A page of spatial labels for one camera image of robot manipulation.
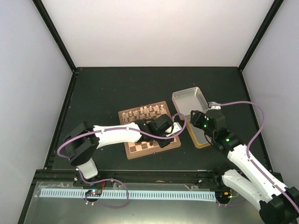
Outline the black front rail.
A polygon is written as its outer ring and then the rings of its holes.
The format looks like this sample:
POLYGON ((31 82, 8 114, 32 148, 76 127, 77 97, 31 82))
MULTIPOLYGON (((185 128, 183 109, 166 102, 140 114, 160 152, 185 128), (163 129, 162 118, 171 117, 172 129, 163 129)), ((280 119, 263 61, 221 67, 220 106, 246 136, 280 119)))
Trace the black front rail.
MULTIPOLYGON (((99 171, 89 182, 103 179, 116 179, 123 183, 162 183, 194 184, 199 188, 215 188, 213 174, 209 171, 99 171)), ((37 182, 71 182, 75 186, 88 186, 76 170, 37 170, 32 183, 37 182)))

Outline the black frame post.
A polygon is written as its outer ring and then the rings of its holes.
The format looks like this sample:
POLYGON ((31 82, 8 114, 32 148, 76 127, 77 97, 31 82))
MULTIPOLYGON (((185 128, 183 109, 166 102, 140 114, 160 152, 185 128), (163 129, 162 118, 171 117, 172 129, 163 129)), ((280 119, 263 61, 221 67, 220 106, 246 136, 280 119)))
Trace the black frame post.
POLYGON ((67 62, 69 68, 72 72, 77 72, 77 67, 75 66, 54 22, 52 21, 44 3, 42 0, 32 0, 34 3, 38 13, 40 14, 43 22, 45 23, 47 29, 49 30, 50 34, 52 35, 56 45, 58 46, 60 52, 62 53, 65 61, 67 62))
POLYGON ((238 69, 240 71, 244 71, 246 65, 248 64, 249 60, 251 59, 253 53, 255 52, 256 48, 258 47, 260 41, 262 40, 264 34, 266 33, 267 29, 271 25, 273 19, 275 18, 277 12, 279 11, 280 7, 282 6, 284 0, 274 0, 270 9, 268 10, 263 22, 261 23, 257 33, 255 34, 249 48, 247 49, 243 59, 241 60, 238 69))

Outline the right black frame post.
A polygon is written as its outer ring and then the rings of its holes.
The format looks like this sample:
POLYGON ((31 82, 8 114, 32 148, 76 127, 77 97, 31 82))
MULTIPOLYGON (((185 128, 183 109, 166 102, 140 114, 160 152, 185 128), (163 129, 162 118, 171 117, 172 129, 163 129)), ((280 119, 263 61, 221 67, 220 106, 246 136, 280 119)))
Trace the right black frame post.
POLYGON ((279 11, 280 7, 282 6, 284 0, 274 0, 270 9, 268 10, 263 22, 261 23, 257 33, 255 34, 249 48, 247 49, 243 59, 241 60, 238 69, 240 71, 244 71, 246 65, 248 64, 249 60, 251 59, 253 53, 255 52, 256 48, 258 47, 260 41, 262 40, 264 34, 266 33, 267 29, 271 25, 273 19, 275 18, 277 12, 279 11))

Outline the pink rimmed metal tin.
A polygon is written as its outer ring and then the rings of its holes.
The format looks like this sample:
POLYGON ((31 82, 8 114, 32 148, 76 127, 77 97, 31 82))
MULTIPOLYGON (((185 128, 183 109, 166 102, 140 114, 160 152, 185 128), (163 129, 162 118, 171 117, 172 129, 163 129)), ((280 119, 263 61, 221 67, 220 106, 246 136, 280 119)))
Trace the pink rimmed metal tin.
POLYGON ((178 113, 190 115, 192 110, 205 111, 207 101, 199 87, 192 87, 176 91, 172 94, 172 101, 178 113))

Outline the left black frame post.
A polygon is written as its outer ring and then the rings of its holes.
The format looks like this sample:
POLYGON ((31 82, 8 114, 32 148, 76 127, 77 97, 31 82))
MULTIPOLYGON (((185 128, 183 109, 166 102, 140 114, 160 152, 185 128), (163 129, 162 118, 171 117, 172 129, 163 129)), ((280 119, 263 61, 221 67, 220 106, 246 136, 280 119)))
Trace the left black frame post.
POLYGON ((45 23, 47 29, 49 30, 50 34, 52 35, 56 45, 58 46, 60 52, 62 53, 65 61, 67 62, 69 68, 72 72, 77 72, 77 67, 75 66, 54 22, 52 21, 44 3, 42 0, 32 0, 34 3, 38 13, 40 14, 43 22, 45 23))

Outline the small circuit board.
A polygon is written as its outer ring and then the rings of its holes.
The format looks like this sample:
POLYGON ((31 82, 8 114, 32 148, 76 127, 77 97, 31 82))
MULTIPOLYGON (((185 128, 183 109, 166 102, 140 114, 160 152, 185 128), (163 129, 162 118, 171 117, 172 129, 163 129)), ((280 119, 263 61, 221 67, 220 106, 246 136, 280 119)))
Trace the small circuit board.
POLYGON ((102 195, 102 190, 101 189, 91 189, 91 190, 88 190, 86 193, 85 193, 86 196, 95 196, 95 197, 99 197, 102 195))

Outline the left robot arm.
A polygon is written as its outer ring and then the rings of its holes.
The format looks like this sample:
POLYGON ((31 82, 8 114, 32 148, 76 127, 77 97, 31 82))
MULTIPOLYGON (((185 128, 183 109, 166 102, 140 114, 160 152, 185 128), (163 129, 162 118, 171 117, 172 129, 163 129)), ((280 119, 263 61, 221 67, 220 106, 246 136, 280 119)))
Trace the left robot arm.
POLYGON ((180 124, 163 114, 156 119, 142 119, 119 126, 81 126, 83 132, 72 133, 64 142, 67 158, 76 167, 89 186, 100 182, 100 174, 92 159, 95 150, 113 144, 156 141, 163 148, 173 142, 175 134, 181 131, 180 124))

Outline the row of white chess pieces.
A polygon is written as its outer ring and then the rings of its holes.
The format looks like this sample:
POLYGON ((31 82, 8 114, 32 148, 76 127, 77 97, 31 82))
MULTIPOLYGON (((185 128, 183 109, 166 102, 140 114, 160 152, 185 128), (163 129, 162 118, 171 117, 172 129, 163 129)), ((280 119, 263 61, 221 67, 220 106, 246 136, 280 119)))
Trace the row of white chess pieces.
POLYGON ((156 119, 167 113, 165 104, 146 105, 119 112, 119 120, 121 124, 128 124, 141 119, 156 119))

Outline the wooden chess board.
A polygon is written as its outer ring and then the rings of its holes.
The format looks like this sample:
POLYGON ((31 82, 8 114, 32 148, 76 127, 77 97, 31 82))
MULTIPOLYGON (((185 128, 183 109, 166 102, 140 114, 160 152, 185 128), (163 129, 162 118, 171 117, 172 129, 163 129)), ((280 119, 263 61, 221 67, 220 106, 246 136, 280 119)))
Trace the wooden chess board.
MULTIPOLYGON (((121 125, 129 124, 141 119, 156 119, 162 114, 171 116, 166 101, 160 101, 140 107, 126 109, 118 112, 119 121, 121 125)), ((149 142, 126 142, 124 143, 126 155, 129 160, 135 159, 150 154, 170 150, 181 146, 179 137, 175 137, 167 146, 161 148, 157 141, 151 140, 149 142)))

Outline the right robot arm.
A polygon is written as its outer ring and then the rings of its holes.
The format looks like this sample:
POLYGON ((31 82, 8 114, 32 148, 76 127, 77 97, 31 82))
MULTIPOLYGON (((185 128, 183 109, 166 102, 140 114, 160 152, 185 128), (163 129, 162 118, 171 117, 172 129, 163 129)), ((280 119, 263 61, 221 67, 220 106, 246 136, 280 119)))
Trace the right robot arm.
POLYGON ((213 146, 241 171, 224 165, 214 174, 214 186, 235 190, 259 212, 265 224, 289 224, 299 217, 299 191, 271 174, 233 132, 220 109, 191 111, 190 123, 211 139, 213 146))

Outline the pile of dark chess pieces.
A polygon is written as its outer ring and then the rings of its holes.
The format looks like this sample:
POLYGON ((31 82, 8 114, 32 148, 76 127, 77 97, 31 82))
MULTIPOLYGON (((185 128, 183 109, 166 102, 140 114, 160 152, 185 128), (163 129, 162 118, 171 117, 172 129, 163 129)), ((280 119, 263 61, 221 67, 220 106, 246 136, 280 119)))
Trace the pile of dark chess pieces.
POLYGON ((155 140, 151 140, 150 142, 149 142, 149 144, 152 146, 152 145, 158 145, 158 142, 157 141, 155 141, 155 140))

